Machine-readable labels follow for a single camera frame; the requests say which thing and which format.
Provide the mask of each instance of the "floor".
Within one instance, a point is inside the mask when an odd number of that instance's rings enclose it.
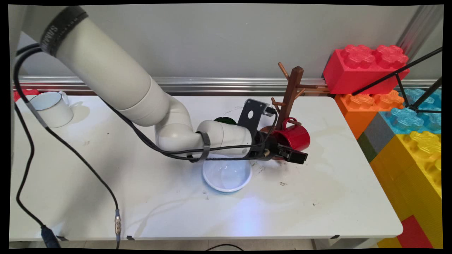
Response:
[[[121,241],[120,249],[157,250],[207,250],[220,244],[233,244],[243,250],[302,250],[314,249],[310,239],[293,240],[137,240]],[[115,241],[60,241],[62,248],[114,249]],[[45,248],[42,241],[10,242],[10,249]],[[221,246],[215,250],[238,250],[232,246]]]

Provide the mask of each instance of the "wooden mug tree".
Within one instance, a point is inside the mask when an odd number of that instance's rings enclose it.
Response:
[[[283,127],[284,119],[288,118],[290,115],[290,111],[292,110],[292,105],[295,99],[302,95],[306,91],[306,89],[317,89],[318,86],[300,84],[304,72],[303,68],[301,68],[300,66],[293,68],[290,76],[287,74],[286,69],[284,68],[282,63],[279,62],[278,66],[288,80],[286,92],[284,94],[284,99],[282,100],[282,102],[276,102],[275,98],[273,97],[271,99],[273,106],[275,106],[276,111],[278,112],[278,121],[276,122],[275,129],[281,130]],[[301,125],[300,122],[295,122],[292,120],[289,120],[288,122],[296,125]],[[269,128],[270,126],[267,126],[262,129],[262,131],[268,131]]]

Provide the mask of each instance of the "white table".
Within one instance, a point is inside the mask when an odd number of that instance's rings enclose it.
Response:
[[[115,193],[123,239],[127,235],[136,240],[329,239],[334,235],[368,239],[402,233],[396,213],[332,98],[300,97],[293,105],[291,116],[311,136],[304,165],[253,161],[251,181],[231,194],[210,188],[200,163],[167,158],[148,148],[97,96],[69,98],[75,104],[74,118],[54,131],[91,163]],[[220,116],[237,121],[247,98],[177,97],[190,112],[195,129],[203,120]],[[269,97],[251,98],[270,102]],[[21,196],[25,206],[56,235],[113,240],[115,207],[105,187],[39,125],[22,100],[18,106],[36,147]],[[17,116],[16,122],[9,240],[40,240],[38,224],[15,201],[30,151]],[[262,116],[259,127],[272,122],[273,118]],[[140,129],[154,140],[153,127]]]

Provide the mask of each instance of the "white bowl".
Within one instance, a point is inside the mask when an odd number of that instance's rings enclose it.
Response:
[[[251,180],[251,164],[249,160],[206,160],[202,165],[202,176],[217,191],[234,192]]]

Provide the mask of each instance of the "white robotic arm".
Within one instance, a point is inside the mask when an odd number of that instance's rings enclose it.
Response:
[[[155,140],[161,149],[203,148],[201,135],[193,131],[184,105],[165,93],[83,13],[79,6],[29,6],[23,31],[122,115],[140,126],[155,125]],[[206,120],[197,131],[208,134],[212,148],[252,144],[249,130],[237,125]],[[249,148],[219,151],[231,157],[243,157]]]

